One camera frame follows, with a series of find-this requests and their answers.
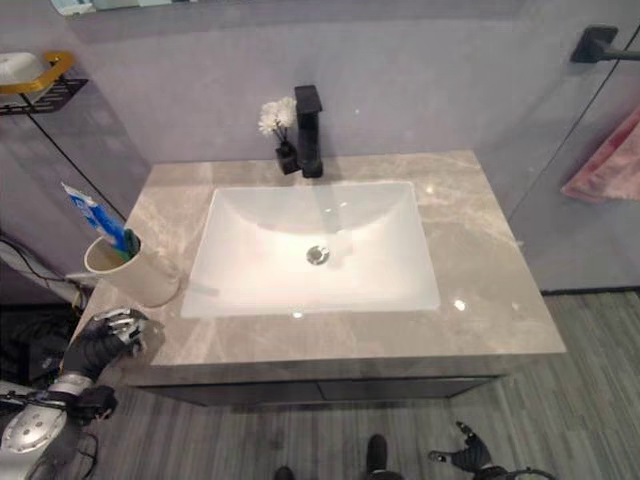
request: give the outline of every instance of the toothpaste tube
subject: toothpaste tube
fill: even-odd
[[[62,183],[63,188],[71,197],[73,204],[87,219],[91,225],[104,239],[109,242],[113,248],[120,250],[128,258],[127,242],[125,241],[124,227],[122,224],[111,217],[107,210],[100,204],[96,203],[93,198],[84,193],[71,188]]]

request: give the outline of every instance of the mirror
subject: mirror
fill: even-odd
[[[51,0],[61,15],[79,15],[113,8],[151,7],[170,3],[196,3],[202,0]]]

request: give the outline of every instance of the marble countertop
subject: marble countertop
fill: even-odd
[[[472,152],[324,164],[318,180],[284,176],[274,161],[156,165],[128,226],[173,259],[186,283],[218,187],[410,181],[440,290],[437,310],[187,319],[180,317],[184,289],[165,306],[142,308],[101,281],[79,328],[92,314],[121,305],[152,320],[147,351],[120,360],[112,373],[130,385],[497,375],[565,351]]]

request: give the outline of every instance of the small vase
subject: small vase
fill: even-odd
[[[276,155],[278,155],[280,169],[285,175],[300,170],[298,166],[298,152],[289,140],[280,143],[280,146],[276,148]]]

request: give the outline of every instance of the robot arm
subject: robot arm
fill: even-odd
[[[3,402],[25,407],[2,434],[0,479],[55,478],[73,459],[82,427],[117,406],[113,389],[93,384],[112,360],[140,347],[146,320],[131,308],[94,315],[67,349],[62,373],[48,390],[0,392]]]

